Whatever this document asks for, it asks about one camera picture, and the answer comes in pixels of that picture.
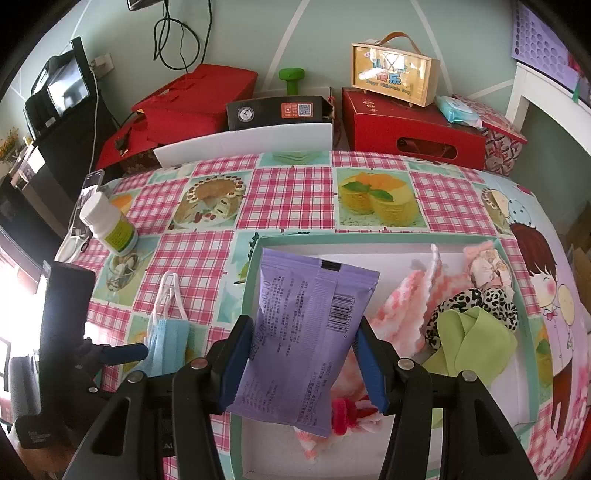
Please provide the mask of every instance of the purple snack packet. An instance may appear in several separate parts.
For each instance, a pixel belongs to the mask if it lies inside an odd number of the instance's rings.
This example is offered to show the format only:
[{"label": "purple snack packet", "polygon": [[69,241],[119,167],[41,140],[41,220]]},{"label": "purple snack packet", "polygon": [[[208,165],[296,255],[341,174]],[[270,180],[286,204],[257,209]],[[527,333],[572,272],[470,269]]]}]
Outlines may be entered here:
[{"label": "purple snack packet", "polygon": [[263,249],[251,355],[232,413],[331,432],[330,388],[379,272]]}]

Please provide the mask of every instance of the mint leaf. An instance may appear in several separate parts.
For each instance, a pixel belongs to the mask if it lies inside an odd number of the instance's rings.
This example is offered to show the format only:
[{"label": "mint leaf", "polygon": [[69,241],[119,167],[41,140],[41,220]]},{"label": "mint leaf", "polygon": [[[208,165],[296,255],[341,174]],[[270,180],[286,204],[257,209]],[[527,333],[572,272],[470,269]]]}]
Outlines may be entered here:
[{"label": "mint leaf", "polygon": [[361,183],[360,181],[350,181],[349,183],[345,183],[343,188],[347,190],[351,190],[352,192],[362,192],[367,193],[369,192],[369,185],[365,183]]},{"label": "mint leaf", "polygon": [[538,343],[538,348],[535,351],[540,355],[551,355],[552,351],[550,350],[550,343],[545,338],[542,338]]},{"label": "mint leaf", "polygon": [[369,194],[378,200],[385,200],[386,202],[394,201],[394,197],[386,192],[386,190],[370,190]]}]

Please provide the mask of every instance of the blue face mask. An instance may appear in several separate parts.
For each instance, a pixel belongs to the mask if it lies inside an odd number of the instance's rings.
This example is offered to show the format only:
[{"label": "blue face mask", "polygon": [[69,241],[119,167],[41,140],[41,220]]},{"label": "blue face mask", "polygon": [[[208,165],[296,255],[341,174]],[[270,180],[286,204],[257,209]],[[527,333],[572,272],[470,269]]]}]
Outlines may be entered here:
[{"label": "blue face mask", "polygon": [[[167,284],[169,278],[173,284]],[[172,298],[175,298],[182,320],[160,319],[156,313],[164,299],[163,316],[168,315]],[[185,350],[189,339],[189,319],[183,307],[178,286],[178,275],[166,272],[160,281],[160,288],[154,302],[152,318],[148,325],[148,356],[131,371],[141,370],[149,377],[177,372],[185,364]]]}]

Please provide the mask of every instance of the smartphone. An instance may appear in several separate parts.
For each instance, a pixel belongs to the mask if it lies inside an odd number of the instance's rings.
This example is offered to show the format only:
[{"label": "smartphone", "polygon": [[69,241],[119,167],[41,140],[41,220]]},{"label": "smartphone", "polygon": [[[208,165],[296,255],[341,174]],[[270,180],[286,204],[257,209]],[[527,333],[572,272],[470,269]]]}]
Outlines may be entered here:
[{"label": "smartphone", "polygon": [[104,176],[104,170],[97,170],[89,173],[84,179],[82,190],[80,191],[80,196],[78,197],[76,208],[74,210],[74,219],[72,220],[70,236],[86,236],[88,234],[88,226],[80,220],[80,210],[82,210],[82,206],[86,201],[98,192]]}]

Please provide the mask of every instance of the barcode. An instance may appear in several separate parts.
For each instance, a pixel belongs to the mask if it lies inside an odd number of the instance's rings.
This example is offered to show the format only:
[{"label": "barcode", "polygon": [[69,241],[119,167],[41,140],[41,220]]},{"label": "barcode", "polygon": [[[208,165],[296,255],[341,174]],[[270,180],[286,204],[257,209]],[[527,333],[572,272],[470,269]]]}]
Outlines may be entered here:
[{"label": "barcode", "polygon": [[326,327],[334,332],[347,333],[354,305],[355,297],[335,294],[330,305],[329,321]]},{"label": "barcode", "polygon": [[311,103],[298,103],[297,104],[298,116],[312,116],[312,104]]}]

